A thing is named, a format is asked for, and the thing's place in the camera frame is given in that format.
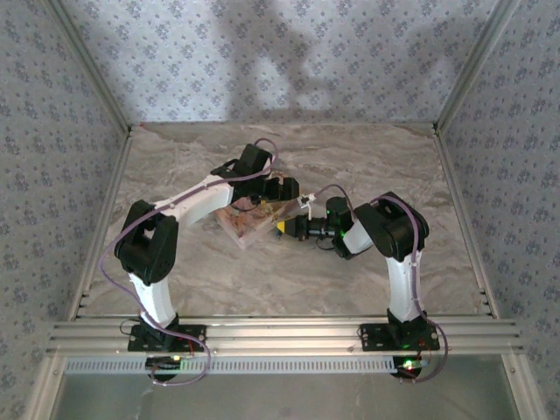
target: beige marble table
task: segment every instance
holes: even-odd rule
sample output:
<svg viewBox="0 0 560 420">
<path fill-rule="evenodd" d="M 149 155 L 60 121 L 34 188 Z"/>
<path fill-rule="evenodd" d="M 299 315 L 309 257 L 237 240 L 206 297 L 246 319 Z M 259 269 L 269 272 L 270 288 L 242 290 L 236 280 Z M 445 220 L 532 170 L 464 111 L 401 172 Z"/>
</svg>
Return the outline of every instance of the beige marble table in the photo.
<svg viewBox="0 0 560 420">
<path fill-rule="evenodd" d="M 259 137 L 276 142 L 279 168 L 308 192 L 336 182 L 348 190 L 355 205 L 389 190 L 411 203 L 430 225 L 421 268 L 421 295 L 428 313 L 482 311 L 434 139 L 391 125 L 135 127 L 105 243 L 118 234 L 134 201 L 161 200 L 197 184 Z M 326 193 L 318 204 L 336 193 Z M 107 267 L 111 276 L 132 287 L 114 257 Z M 382 314 L 389 304 L 387 265 L 374 248 L 346 261 L 318 249 L 314 241 L 277 239 L 270 232 L 242 250 L 212 215 L 189 228 L 179 227 L 170 287 L 179 315 L 185 316 Z M 88 295 L 82 315 L 137 312 L 132 299 L 99 273 Z"/>
</svg>

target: marble surface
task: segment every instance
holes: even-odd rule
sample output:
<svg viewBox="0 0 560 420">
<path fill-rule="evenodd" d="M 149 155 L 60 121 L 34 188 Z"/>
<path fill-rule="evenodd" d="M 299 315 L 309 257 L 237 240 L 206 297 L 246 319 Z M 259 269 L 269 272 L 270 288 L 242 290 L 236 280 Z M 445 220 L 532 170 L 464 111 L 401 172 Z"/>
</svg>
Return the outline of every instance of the marble surface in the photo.
<svg viewBox="0 0 560 420">
<path fill-rule="evenodd" d="M 451 195 L 431 136 L 391 125 L 149 124 L 132 131 L 132 147 L 106 243 L 121 230 L 130 205 L 172 196 L 238 157 L 259 137 L 274 140 L 279 169 L 306 192 L 343 185 L 358 206 L 389 190 L 411 203 L 430 225 L 423 252 L 421 296 L 429 313 L 477 313 L 481 299 Z M 336 190 L 318 200 L 336 195 Z M 108 272 L 128 284 L 110 257 Z M 384 258 L 370 249 L 351 261 L 273 232 L 240 249 L 212 215 L 179 227 L 170 274 L 180 315 L 381 314 L 389 304 Z M 81 314 L 136 313 L 132 299 L 96 273 Z"/>
</svg>

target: patterned wall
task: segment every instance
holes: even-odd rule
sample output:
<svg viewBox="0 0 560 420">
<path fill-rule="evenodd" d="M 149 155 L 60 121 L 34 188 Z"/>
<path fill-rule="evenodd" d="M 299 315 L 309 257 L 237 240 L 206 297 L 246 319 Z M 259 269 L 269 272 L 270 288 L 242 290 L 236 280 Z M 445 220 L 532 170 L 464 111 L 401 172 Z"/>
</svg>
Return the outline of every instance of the patterned wall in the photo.
<svg viewBox="0 0 560 420">
<path fill-rule="evenodd" d="M 64 1 L 140 121 L 434 121 L 494 0 Z"/>
<path fill-rule="evenodd" d="M 0 2 L 0 418 L 66 315 L 122 135 L 34 0 Z"/>
<path fill-rule="evenodd" d="M 560 5 L 523 0 L 444 138 L 500 313 L 560 418 Z"/>
</svg>

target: floral wallpaper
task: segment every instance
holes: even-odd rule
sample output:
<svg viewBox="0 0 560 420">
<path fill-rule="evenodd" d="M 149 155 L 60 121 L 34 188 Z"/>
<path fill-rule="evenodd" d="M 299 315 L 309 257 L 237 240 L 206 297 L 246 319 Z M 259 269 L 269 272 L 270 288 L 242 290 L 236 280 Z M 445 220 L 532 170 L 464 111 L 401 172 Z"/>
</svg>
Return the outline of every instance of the floral wallpaper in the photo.
<svg viewBox="0 0 560 420">
<path fill-rule="evenodd" d="M 560 5 L 522 0 L 444 134 L 500 314 L 560 418 Z"/>
<path fill-rule="evenodd" d="M 0 2 L 0 418 L 21 417 L 66 316 L 123 139 L 55 23 Z"/>
<path fill-rule="evenodd" d="M 64 0 L 141 121 L 431 122 L 494 0 Z"/>
</svg>

